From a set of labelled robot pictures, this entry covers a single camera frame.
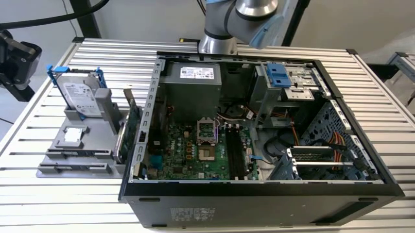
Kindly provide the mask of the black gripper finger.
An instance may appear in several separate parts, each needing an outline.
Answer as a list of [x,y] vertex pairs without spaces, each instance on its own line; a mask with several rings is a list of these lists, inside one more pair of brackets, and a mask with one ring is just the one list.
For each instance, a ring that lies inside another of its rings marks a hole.
[[12,64],[12,83],[17,90],[16,99],[29,102],[34,92],[29,87],[29,79],[36,72],[42,50],[32,43],[18,42],[9,52]]
[[13,37],[8,30],[0,31],[0,83],[13,85],[9,69],[9,57],[13,49]]

